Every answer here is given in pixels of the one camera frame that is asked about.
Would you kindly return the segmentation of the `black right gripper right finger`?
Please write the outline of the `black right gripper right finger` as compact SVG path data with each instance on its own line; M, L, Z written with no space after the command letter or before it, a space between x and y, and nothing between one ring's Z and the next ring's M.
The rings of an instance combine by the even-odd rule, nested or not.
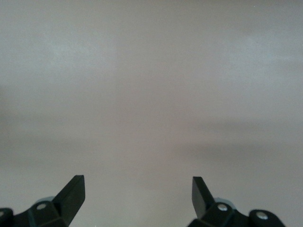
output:
M190 227L283 227L278 216L268 210L241 214L228 200L215 199L202 177L192 179L192 203L196 219Z

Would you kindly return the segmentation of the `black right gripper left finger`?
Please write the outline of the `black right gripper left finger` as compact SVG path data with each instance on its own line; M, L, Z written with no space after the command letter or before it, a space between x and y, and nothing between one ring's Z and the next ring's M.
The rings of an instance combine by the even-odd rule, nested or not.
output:
M2 227L68 227L85 201L85 178L75 175L54 197L38 200L30 208L14 214L0 209Z

